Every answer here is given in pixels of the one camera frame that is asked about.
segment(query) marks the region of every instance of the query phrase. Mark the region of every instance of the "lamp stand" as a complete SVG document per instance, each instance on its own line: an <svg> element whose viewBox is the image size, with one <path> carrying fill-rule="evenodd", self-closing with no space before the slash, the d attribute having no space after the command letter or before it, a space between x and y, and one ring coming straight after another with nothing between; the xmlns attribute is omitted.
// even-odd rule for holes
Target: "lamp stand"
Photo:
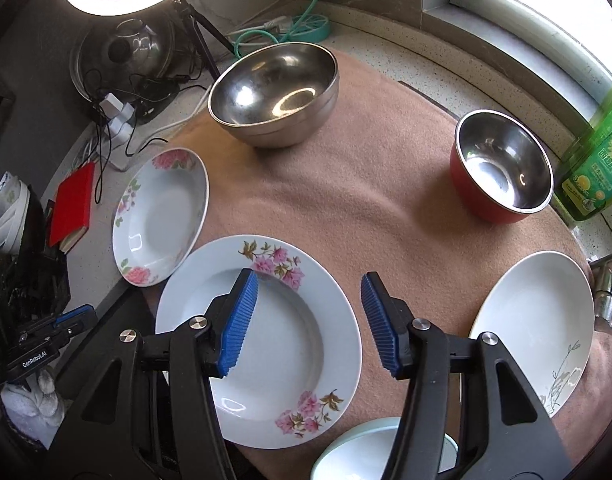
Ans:
<svg viewBox="0 0 612 480"><path fill-rule="evenodd" d="M199 52L201 59L205 63L208 71L211 73L212 78L216 81L219 78L219 69L217 63L215 63L214 57L212 57L211 51L208 50L208 45L204 39L201 27L205 28L211 36L213 36L219 43L225 46L232 54L235 53L235 49L227 40L227 38L217 30L217 27L212 25L201 12L198 12L187 0L173 0L173 7L175 8L177 15L182 20L183 28L185 28L186 34L193 42L193 45Z"/></svg>

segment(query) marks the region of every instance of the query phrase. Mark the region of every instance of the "metal bowl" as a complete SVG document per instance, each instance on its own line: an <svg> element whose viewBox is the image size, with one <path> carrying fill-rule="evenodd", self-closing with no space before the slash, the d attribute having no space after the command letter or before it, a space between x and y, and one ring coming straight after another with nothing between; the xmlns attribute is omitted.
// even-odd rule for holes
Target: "metal bowl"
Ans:
<svg viewBox="0 0 612 480"><path fill-rule="evenodd" d="M233 137L292 146L327 120L339 94L337 60L313 43L280 43L243 57L217 79L208 110Z"/></svg>
<svg viewBox="0 0 612 480"><path fill-rule="evenodd" d="M99 18L70 52L70 78L88 100L89 94L98 97L100 87L130 95L139 81L131 76L163 76L174 49L175 27L161 10Z"/></svg>
<svg viewBox="0 0 612 480"><path fill-rule="evenodd" d="M451 176L465 205L496 223L541 211L553 192L552 169L539 141L493 110L475 110L457 123Z"/></svg>

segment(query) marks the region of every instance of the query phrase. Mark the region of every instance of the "screw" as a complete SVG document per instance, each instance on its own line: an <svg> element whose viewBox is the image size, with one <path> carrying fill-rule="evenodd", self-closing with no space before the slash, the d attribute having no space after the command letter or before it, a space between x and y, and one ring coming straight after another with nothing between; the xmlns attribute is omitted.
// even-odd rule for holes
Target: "screw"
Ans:
<svg viewBox="0 0 612 480"><path fill-rule="evenodd" d="M119 334L119 341L122 343L132 343L137 337L137 332L129 328Z"/></svg>
<svg viewBox="0 0 612 480"><path fill-rule="evenodd" d="M417 330L428 330L430 328L430 321L423 317L416 317L413 320L413 328Z"/></svg>
<svg viewBox="0 0 612 480"><path fill-rule="evenodd" d="M208 324L208 320L203 316L195 316L190 320L190 328L194 330L206 328L207 324Z"/></svg>
<svg viewBox="0 0 612 480"><path fill-rule="evenodd" d="M487 345L496 345L497 343L499 343L499 337L497 337L497 335L493 334L492 332L484 332L481 335L481 340Z"/></svg>

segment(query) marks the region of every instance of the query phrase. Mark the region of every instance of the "bottle label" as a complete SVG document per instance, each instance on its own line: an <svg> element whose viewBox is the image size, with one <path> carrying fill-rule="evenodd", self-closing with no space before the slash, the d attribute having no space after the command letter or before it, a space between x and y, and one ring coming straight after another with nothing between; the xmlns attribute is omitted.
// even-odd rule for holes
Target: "bottle label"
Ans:
<svg viewBox="0 0 612 480"><path fill-rule="evenodd" d="M612 134L562 184L583 216L612 198Z"/></svg>

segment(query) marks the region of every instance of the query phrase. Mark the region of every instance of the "red bowl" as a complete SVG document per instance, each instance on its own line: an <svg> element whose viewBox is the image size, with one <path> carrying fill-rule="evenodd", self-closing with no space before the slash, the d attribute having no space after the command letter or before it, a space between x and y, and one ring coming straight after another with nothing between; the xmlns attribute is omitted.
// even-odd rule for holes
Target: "red bowl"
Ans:
<svg viewBox="0 0 612 480"><path fill-rule="evenodd" d="M457 123L451 178L464 205L497 224L541 211L553 192L552 168L539 141L493 110L475 110Z"/></svg>

